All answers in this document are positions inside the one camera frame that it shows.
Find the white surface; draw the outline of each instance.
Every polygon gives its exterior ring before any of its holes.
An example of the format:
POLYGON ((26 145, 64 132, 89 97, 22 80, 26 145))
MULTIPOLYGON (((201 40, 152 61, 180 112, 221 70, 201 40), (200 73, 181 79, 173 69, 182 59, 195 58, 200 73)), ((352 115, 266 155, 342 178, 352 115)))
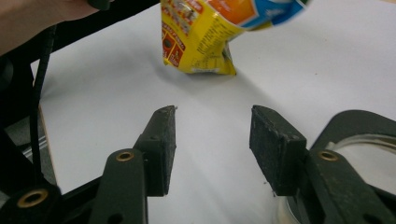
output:
POLYGON ((395 22, 394 4, 313 1, 288 23, 237 37, 236 77, 164 66, 158 6, 90 35, 52 55, 43 90, 58 184, 67 192, 101 175, 156 109, 176 105, 170 192, 149 198, 150 223, 270 223, 276 200, 248 148, 250 108, 279 112, 308 147, 344 110, 396 119, 395 22))

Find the black cable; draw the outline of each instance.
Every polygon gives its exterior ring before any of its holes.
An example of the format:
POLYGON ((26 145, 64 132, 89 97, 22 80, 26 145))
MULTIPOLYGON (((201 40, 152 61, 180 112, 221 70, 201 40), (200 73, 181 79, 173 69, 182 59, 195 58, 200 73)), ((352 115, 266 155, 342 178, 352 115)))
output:
POLYGON ((41 157, 40 146, 38 143, 38 105, 41 98, 41 90, 43 89, 44 78, 47 73, 47 67, 50 61, 50 54, 55 37, 56 25, 51 26, 45 31, 44 47, 38 63, 37 73, 35 75, 35 85, 32 92, 32 104, 30 110, 30 141, 32 144, 33 165, 35 167, 35 182, 39 184, 43 179, 41 174, 41 157))

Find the snack bag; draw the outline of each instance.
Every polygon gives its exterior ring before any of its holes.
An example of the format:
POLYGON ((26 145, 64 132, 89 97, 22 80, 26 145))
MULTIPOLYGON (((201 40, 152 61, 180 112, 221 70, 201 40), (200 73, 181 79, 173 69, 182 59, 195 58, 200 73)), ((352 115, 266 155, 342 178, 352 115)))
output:
POLYGON ((228 42, 287 21, 307 0, 161 0, 163 62, 184 73, 235 75, 228 42))

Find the bolt hole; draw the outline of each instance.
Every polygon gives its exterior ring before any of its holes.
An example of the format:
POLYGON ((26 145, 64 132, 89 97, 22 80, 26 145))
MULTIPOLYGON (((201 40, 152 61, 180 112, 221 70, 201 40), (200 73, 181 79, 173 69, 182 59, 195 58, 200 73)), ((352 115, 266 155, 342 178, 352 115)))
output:
POLYGON ((363 218, 367 223, 370 223, 370 224, 382 224, 382 221, 378 217, 375 217, 375 216, 372 216, 369 214, 364 214, 363 218))
POLYGON ((134 157, 134 153, 131 152, 121 152, 117 156, 117 161, 128 161, 134 157))
POLYGON ((319 156, 326 161, 337 161, 338 157, 333 154, 332 152, 328 152, 328 151, 320 151, 319 152, 319 156))
POLYGON ((107 224, 120 224, 123 221, 123 216, 120 213, 111 215, 108 220, 107 224))
POLYGON ((40 194, 40 193, 35 193, 35 194, 32 194, 32 195, 30 195, 29 197, 27 197, 27 198, 25 199, 25 202, 26 202, 26 203, 34 203, 34 202, 37 201, 40 197, 41 197, 41 194, 40 194))

